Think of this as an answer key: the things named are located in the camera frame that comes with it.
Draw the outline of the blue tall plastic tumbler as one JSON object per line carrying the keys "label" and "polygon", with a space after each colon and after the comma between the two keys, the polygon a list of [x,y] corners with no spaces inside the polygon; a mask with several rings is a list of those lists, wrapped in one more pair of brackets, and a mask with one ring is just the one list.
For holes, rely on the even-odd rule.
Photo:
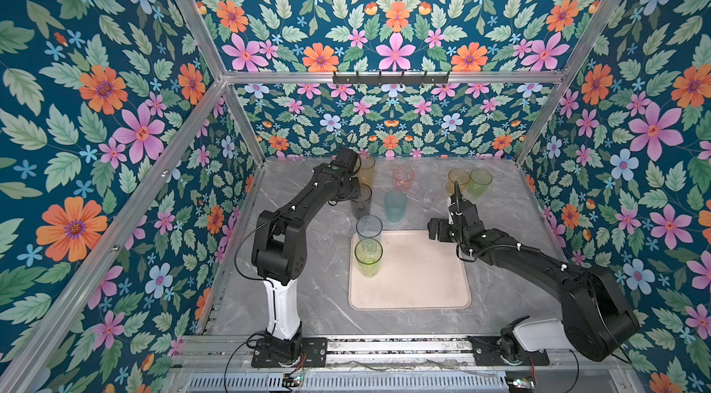
{"label": "blue tall plastic tumbler", "polygon": [[383,221],[375,215],[364,215],[357,221],[357,236],[360,239],[375,239],[381,240],[383,233]]}

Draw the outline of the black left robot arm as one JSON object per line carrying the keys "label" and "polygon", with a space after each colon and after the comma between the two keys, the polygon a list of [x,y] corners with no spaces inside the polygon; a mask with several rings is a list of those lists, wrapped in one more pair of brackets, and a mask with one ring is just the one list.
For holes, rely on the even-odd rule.
{"label": "black left robot arm", "polygon": [[287,344],[297,334],[304,336],[395,336],[454,335],[466,331],[465,314],[471,304],[470,282],[462,279],[449,289],[438,289],[448,280],[447,272],[433,269],[420,272],[407,263],[418,243],[439,248],[452,256],[452,243],[430,241],[427,224],[431,217],[444,217],[446,203],[438,200],[432,208],[408,202],[407,213],[398,223],[386,222],[383,237],[418,232],[402,256],[386,249],[381,270],[400,265],[403,276],[389,279],[383,272],[370,278],[372,295],[393,289],[396,300],[403,292],[415,297],[429,295],[434,300],[425,309],[363,309],[350,300],[350,276],[357,272],[352,240],[357,237],[357,219],[350,206],[354,193],[360,191],[357,177],[358,155],[340,149],[336,156],[314,165],[313,171],[297,172],[287,165],[271,183],[281,187],[296,184],[286,202],[266,209],[257,217],[250,261],[257,270],[257,280],[267,293],[265,331],[276,344]]}

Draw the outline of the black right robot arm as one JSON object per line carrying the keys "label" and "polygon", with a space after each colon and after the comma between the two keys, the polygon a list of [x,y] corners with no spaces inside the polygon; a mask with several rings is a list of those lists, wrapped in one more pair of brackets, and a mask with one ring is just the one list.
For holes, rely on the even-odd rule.
{"label": "black right robot arm", "polygon": [[544,290],[558,301],[562,318],[549,335],[541,322],[519,322],[516,329],[533,328],[531,337],[515,335],[528,352],[533,344],[545,350],[570,347],[583,357],[601,362],[636,335],[641,325],[613,274],[601,267],[583,268],[557,260],[527,246],[507,232],[487,228],[475,204],[451,202],[447,218],[431,218],[431,240],[454,243],[457,258],[505,269]]}

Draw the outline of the green tall plastic tumbler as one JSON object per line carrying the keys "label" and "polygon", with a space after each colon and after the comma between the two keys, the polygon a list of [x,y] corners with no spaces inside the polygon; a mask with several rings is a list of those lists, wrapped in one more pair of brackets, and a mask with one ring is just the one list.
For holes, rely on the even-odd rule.
{"label": "green tall plastic tumbler", "polygon": [[355,245],[354,256],[363,276],[372,278],[380,272],[383,246],[377,239],[362,239]]}

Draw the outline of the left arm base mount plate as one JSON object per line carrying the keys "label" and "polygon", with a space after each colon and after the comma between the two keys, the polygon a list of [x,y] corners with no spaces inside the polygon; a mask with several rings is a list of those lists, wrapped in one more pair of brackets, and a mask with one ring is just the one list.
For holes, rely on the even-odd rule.
{"label": "left arm base mount plate", "polygon": [[326,365],[329,341],[325,337],[297,337],[293,341],[268,339],[257,341],[252,368],[322,368]]}

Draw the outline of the grey smoked plastic tumbler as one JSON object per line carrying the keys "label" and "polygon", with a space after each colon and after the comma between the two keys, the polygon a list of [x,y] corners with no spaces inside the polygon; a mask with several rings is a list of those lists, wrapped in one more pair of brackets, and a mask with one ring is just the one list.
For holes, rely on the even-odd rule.
{"label": "grey smoked plastic tumbler", "polygon": [[358,193],[350,199],[350,206],[355,219],[360,220],[370,215],[371,200],[372,188],[367,184],[361,183]]}

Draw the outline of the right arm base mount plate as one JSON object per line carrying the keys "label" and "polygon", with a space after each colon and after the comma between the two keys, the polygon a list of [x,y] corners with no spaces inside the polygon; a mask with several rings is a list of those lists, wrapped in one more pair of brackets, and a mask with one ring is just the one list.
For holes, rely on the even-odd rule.
{"label": "right arm base mount plate", "polygon": [[509,336],[468,336],[478,366],[549,366],[545,350],[527,352]]}

